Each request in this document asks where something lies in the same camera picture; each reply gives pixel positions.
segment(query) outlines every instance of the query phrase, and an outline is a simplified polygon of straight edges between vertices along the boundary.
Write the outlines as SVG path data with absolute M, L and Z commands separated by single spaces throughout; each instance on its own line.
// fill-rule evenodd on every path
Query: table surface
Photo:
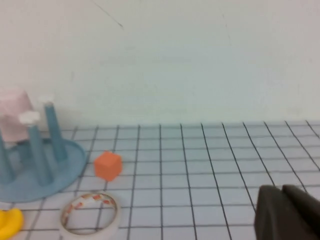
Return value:
M 259 186 L 293 184 L 320 199 L 320 121 L 76 127 L 62 134 L 87 151 L 87 167 L 51 197 L 0 202 L 1 209 L 23 210 L 14 240 L 63 239 L 60 208 L 91 191 L 107 190 L 121 203 L 114 240 L 254 240 Z M 94 174 L 93 161 L 105 150 L 122 156 L 123 171 L 112 182 Z M 94 232 L 112 211 L 88 205 L 69 227 Z

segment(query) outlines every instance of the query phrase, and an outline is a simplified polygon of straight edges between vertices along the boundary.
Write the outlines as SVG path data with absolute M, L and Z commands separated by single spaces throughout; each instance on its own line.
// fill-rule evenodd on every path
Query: white tape roll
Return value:
M 73 210 L 82 208 L 85 204 L 100 201 L 114 208 L 115 214 L 110 225 L 92 234 L 73 233 L 67 229 L 69 215 Z M 60 213 L 58 228 L 64 240 L 108 240 L 118 230 L 121 217 L 121 207 L 117 199 L 108 192 L 95 192 L 83 194 L 69 202 Z

